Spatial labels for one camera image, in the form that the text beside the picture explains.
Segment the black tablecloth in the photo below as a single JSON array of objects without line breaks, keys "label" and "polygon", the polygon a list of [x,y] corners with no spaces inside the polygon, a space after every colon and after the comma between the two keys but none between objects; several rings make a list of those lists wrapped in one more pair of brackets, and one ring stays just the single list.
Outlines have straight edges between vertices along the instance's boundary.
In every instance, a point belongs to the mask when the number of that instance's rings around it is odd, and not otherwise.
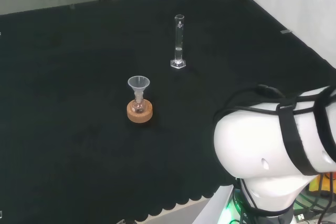
[{"label": "black tablecloth", "polygon": [[[181,70],[170,67],[177,14]],[[251,0],[111,0],[1,16],[1,222],[144,220],[231,184],[212,139],[230,94],[335,83],[336,71],[283,29]],[[138,74],[151,80],[144,125],[126,114]]]}]

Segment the funnel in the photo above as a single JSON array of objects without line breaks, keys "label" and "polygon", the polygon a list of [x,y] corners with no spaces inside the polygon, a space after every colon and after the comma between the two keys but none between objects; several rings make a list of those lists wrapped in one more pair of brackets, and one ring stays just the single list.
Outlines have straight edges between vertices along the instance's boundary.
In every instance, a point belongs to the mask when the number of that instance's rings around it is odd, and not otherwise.
[{"label": "funnel", "polygon": [[145,76],[133,76],[128,79],[128,85],[134,90],[135,99],[131,109],[135,113],[143,113],[147,109],[147,104],[143,100],[143,91],[148,87],[150,81]]}]

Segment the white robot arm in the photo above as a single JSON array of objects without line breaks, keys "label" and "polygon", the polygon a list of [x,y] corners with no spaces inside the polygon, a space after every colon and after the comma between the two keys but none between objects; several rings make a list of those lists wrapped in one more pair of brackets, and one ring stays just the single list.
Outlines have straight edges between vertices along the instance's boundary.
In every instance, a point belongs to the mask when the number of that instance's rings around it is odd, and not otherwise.
[{"label": "white robot arm", "polygon": [[[299,97],[318,97],[323,91],[326,93],[326,88],[305,92]],[[290,106],[262,103],[250,108],[276,111],[277,107],[286,109]],[[313,101],[298,102],[291,110],[294,114],[293,111],[313,107]],[[336,136],[336,103],[323,109],[331,126],[330,134]],[[258,209],[269,212],[284,211],[292,206],[298,194],[317,174],[336,171],[336,163],[329,155],[336,153],[336,148],[326,149],[325,141],[322,144],[321,135],[328,128],[322,127],[318,132],[315,115],[315,112],[293,115],[294,126],[291,126],[291,119],[286,115],[281,118],[238,110],[218,121],[214,134],[217,157],[230,174],[244,179],[248,191],[244,186],[241,188],[250,206],[255,207],[255,204]],[[297,128],[301,144],[292,139],[295,136],[291,135],[291,127]],[[233,215],[240,219],[238,213]]]}]

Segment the glass neck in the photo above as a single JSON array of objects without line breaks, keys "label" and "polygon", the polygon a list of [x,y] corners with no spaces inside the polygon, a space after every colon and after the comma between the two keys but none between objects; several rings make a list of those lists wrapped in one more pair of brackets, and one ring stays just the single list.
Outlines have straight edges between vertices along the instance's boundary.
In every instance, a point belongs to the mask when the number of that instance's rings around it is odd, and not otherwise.
[{"label": "glass neck", "polygon": [[141,103],[143,100],[143,92],[134,92],[136,103]]}]

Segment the black cable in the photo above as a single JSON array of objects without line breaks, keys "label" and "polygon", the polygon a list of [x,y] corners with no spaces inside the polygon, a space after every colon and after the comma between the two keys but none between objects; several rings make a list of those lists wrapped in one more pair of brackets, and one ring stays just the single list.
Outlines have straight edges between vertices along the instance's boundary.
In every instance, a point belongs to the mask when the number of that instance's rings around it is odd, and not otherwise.
[{"label": "black cable", "polygon": [[[320,174],[320,181],[319,181],[318,195],[321,194],[322,183],[323,183],[323,174]],[[318,204],[317,204],[318,201],[319,201],[319,198],[316,197],[315,200],[314,200],[314,202],[312,202],[311,206],[310,206],[309,208],[305,209],[306,212],[309,212],[309,211],[312,210],[315,206],[317,206],[317,207],[321,208],[322,210],[324,210],[324,207],[322,207],[321,205],[318,205]]]},{"label": "black cable", "polygon": [[250,192],[248,191],[247,186],[246,186],[246,183],[245,183],[245,181],[244,181],[243,179],[242,179],[242,182],[243,182],[243,185],[244,185],[244,188],[245,188],[245,191],[246,191],[247,195],[249,196],[250,200],[252,201],[252,204],[254,205],[254,207],[255,207],[256,209],[258,209],[258,207],[257,207],[256,203],[254,202],[254,200],[253,200],[253,198],[252,198]]},{"label": "black cable", "polygon": [[244,221],[244,211],[242,209],[241,212],[240,212],[240,221],[239,221],[239,224],[243,224],[243,221]]},{"label": "black cable", "polygon": [[330,199],[329,199],[329,203],[327,204],[325,210],[323,211],[323,213],[321,214],[319,221],[317,222],[318,224],[321,224],[323,216],[326,214],[326,212],[328,211],[328,209],[330,208],[333,200],[334,200],[334,181],[333,181],[333,173],[330,173]]}]

